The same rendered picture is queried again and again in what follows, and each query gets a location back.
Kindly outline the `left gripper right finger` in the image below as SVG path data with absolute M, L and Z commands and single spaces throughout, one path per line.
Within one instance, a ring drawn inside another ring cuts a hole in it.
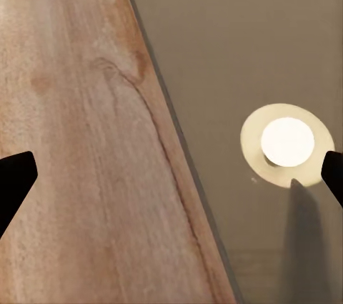
M 343 154 L 328 151 L 324 157 L 321 171 L 325 181 L 333 195 L 343 207 Z

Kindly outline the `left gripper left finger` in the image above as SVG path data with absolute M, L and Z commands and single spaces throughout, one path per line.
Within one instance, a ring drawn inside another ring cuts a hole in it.
M 0 239 L 38 176 L 31 151 L 0 159 Z

